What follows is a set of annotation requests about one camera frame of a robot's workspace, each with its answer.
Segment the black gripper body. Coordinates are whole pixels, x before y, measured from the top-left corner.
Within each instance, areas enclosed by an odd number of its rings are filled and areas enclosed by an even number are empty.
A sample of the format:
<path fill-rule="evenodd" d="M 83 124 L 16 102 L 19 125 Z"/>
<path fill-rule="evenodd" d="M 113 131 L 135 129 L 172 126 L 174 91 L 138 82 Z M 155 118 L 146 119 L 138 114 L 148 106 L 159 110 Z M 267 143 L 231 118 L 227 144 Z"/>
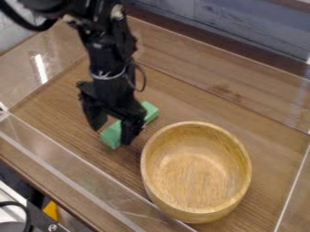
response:
<path fill-rule="evenodd" d="M 103 106 L 107 116 L 120 120 L 135 117 L 144 119 L 147 111 L 135 97 L 135 72 L 109 80 L 79 81 L 76 87 L 80 91 L 79 100 L 81 95 L 89 96 Z"/>

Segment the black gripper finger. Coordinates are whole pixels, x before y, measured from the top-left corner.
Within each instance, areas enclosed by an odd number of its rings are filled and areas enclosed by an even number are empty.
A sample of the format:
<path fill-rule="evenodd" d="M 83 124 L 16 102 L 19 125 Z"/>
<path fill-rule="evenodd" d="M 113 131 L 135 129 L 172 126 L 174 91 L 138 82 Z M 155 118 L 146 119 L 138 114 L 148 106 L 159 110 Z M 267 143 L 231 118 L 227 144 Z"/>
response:
<path fill-rule="evenodd" d="M 97 101 L 85 95 L 80 96 L 80 103 L 83 106 L 84 117 L 87 119 L 88 125 L 93 131 L 97 131 L 108 120 L 104 108 Z"/>
<path fill-rule="evenodd" d="M 142 117 L 124 118 L 121 120 L 121 145 L 129 145 L 144 127 Z"/>

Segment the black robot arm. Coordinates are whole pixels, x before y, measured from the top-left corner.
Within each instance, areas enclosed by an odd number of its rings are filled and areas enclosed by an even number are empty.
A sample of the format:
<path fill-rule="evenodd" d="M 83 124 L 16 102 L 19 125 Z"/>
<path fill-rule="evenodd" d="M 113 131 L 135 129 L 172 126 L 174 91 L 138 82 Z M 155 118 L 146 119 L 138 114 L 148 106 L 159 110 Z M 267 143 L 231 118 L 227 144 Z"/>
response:
<path fill-rule="evenodd" d="M 120 143 L 128 145 L 146 125 L 147 111 L 136 100 L 133 54 L 136 38 L 127 23 L 123 0 L 17 0 L 44 18 L 29 23 L 7 0 L 0 0 L 0 12 L 23 28 L 43 32 L 63 20 L 76 30 L 87 50 L 91 79 L 79 81 L 79 100 L 88 125 L 96 131 L 108 117 L 120 121 Z"/>

